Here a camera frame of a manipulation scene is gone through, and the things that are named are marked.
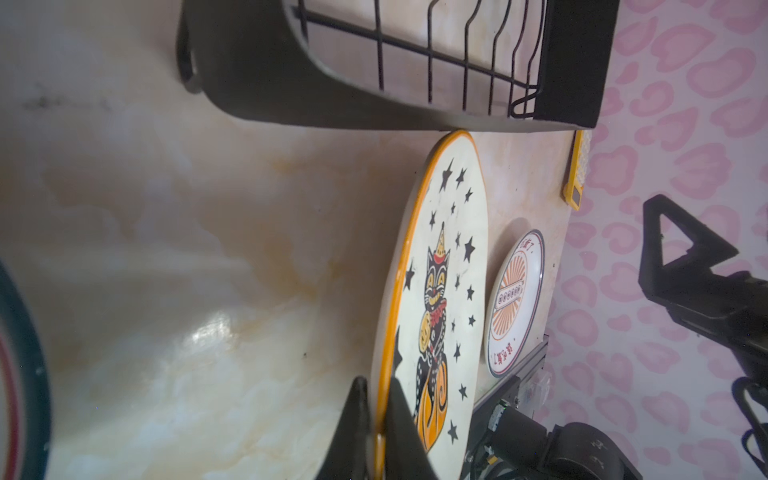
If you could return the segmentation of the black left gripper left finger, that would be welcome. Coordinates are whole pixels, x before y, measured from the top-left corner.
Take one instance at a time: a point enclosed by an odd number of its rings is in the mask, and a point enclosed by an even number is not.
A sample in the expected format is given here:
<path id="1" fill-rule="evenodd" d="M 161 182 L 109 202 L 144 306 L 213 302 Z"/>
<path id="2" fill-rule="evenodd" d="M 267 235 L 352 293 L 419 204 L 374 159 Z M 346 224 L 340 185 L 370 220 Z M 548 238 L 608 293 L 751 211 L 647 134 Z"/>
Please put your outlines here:
<path id="1" fill-rule="evenodd" d="M 368 478 L 367 446 L 370 410 L 367 379 L 356 377 L 347 395 L 334 435 L 316 479 Z"/>

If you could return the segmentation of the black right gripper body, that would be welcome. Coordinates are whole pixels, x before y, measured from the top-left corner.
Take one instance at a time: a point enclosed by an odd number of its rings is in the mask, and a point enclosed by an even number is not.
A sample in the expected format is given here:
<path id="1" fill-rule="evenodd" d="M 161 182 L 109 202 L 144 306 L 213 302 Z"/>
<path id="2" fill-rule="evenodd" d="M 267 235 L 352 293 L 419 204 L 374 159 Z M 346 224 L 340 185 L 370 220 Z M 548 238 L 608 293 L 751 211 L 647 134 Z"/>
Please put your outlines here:
<path id="1" fill-rule="evenodd" d="M 745 376 L 767 382 L 767 281 L 739 271 L 675 274 L 659 300 L 672 320 L 729 349 Z"/>

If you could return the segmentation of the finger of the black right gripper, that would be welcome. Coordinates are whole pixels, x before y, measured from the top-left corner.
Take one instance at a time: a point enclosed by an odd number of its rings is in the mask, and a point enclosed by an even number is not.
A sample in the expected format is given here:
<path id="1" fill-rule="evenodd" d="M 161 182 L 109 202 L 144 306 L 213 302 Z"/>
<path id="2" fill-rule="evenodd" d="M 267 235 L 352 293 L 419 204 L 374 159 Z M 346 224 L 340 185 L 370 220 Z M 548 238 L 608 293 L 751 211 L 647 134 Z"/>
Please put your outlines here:
<path id="1" fill-rule="evenodd" d="M 686 253 L 669 262 L 663 256 L 661 219 L 667 218 L 690 241 Z M 658 194 L 643 204 L 643 244 L 638 283 L 649 300 L 667 300 L 714 277 L 711 268 L 738 249 L 669 197 Z"/>

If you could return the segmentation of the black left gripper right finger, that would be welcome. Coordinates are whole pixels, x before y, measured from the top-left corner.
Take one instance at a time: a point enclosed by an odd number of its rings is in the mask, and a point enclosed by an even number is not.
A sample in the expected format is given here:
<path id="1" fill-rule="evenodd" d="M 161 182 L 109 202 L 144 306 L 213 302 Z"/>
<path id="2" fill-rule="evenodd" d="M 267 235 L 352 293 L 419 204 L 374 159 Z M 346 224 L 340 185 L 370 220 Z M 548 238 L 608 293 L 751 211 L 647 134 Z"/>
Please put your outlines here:
<path id="1" fill-rule="evenodd" d="M 411 418 L 398 379 L 392 378 L 385 420 L 384 478 L 389 480 L 437 478 Z"/>

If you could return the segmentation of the cat pumpkin star plate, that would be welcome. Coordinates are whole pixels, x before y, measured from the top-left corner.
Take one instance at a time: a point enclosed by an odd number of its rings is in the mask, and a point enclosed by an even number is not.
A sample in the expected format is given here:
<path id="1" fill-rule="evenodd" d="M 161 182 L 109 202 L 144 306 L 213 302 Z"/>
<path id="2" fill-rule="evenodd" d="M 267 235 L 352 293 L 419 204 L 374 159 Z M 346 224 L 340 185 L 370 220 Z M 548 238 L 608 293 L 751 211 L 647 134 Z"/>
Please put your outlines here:
<path id="1" fill-rule="evenodd" d="M 369 476 L 384 478 L 387 394 L 398 380 L 417 444 L 440 479 L 459 477 L 484 335 L 488 206 L 477 146 L 441 138 L 417 171 L 385 282 L 368 402 Z"/>

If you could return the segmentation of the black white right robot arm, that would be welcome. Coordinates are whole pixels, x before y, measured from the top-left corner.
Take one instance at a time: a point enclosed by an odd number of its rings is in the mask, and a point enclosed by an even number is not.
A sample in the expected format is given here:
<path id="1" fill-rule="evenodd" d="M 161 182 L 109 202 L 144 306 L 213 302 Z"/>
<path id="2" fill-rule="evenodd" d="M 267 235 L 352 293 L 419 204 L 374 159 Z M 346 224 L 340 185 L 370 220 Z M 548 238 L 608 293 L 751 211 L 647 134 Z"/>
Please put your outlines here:
<path id="1" fill-rule="evenodd" d="M 643 205 L 638 283 L 671 320 L 729 349 L 743 374 L 731 395 L 749 427 L 744 451 L 767 471 L 767 425 L 752 406 L 767 404 L 767 283 L 748 271 L 728 276 L 713 267 L 737 249 L 664 195 Z M 498 459 L 504 479 L 638 479 L 639 471 L 602 431 L 583 422 L 547 429 L 500 400 L 480 416 L 483 435 L 467 455 L 472 479 Z"/>

